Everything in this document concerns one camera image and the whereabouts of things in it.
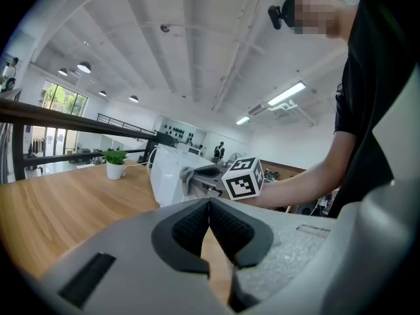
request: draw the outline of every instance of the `person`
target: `person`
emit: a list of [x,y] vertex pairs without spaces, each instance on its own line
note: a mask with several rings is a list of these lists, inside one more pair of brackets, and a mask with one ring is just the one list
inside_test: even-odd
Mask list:
[[260,196],[242,202],[268,208],[299,205],[340,187],[328,213],[338,217],[345,204],[393,179],[372,130],[404,88],[415,59],[405,44],[398,45],[398,22],[379,0],[359,0],[356,6],[338,0],[286,0],[280,17],[295,33],[318,33],[348,45],[342,90],[335,97],[335,132],[321,163],[267,183]]
[[223,155],[224,155],[223,145],[224,145],[224,142],[222,141],[218,146],[216,146],[213,158],[218,158],[218,159],[223,158]]
[[16,76],[16,65],[19,62],[19,58],[13,58],[10,66],[7,67],[6,74],[2,77],[1,93],[9,91],[7,82]]

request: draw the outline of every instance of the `flower pot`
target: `flower pot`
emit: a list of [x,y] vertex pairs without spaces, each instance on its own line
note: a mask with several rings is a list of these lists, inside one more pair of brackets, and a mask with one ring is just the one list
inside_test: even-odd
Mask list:
[[111,180],[118,180],[123,174],[125,164],[113,165],[112,163],[106,163],[106,174]]

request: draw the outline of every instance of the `black t-shirt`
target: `black t-shirt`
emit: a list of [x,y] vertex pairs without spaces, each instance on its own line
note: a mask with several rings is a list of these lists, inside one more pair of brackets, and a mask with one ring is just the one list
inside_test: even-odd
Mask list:
[[337,217],[344,204],[362,200],[370,190],[393,179],[372,129],[413,70],[415,61],[402,35],[384,5],[378,0],[360,0],[348,41],[343,91],[336,96],[335,118],[335,131],[352,133],[357,140],[329,217]]

